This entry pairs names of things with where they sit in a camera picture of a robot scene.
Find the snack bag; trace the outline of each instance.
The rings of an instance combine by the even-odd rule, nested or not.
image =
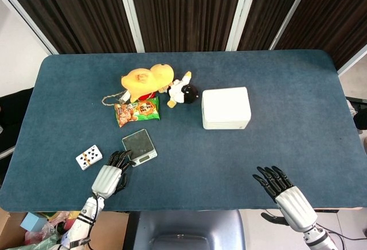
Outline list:
[[[130,121],[159,120],[158,97],[134,102],[127,105],[115,104],[116,119],[119,127]]]

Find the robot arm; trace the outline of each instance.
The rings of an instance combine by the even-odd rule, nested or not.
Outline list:
[[[104,200],[126,186],[127,176],[124,172],[129,166],[135,164],[133,161],[126,161],[130,153],[131,151],[116,151],[111,155],[92,185],[93,197],[87,199],[73,226],[63,235],[61,245],[53,249],[82,250],[90,242],[90,232],[99,213],[103,210]]]
[[[262,215],[266,220],[289,225],[294,231],[302,232],[304,241],[310,250],[337,250],[328,232],[316,226],[317,214],[303,195],[292,184],[285,173],[276,166],[272,168],[257,167],[263,177],[254,174],[253,177],[279,207],[284,218]]]

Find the cardboard box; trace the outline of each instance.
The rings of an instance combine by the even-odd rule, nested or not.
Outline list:
[[[122,250],[128,214],[101,212],[91,232],[93,249]]]
[[[26,230],[20,227],[26,213],[9,213],[0,208],[0,250],[22,246]]]

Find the gray chair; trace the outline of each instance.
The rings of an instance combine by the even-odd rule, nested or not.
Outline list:
[[[132,212],[123,250],[244,250],[238,210]]]

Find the dark brown curtain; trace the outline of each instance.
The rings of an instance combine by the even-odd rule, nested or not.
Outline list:
[[[60,53],[135,52],[122,0],[18,0]]]
[[[367,44],[367,0],[302,0],[276,49],[323,49],[337,69]]]
[[[238,50],[268,49],[295,0],[253,0]]]
[[[134,0],[146,52],[224,50],[238,0]]]

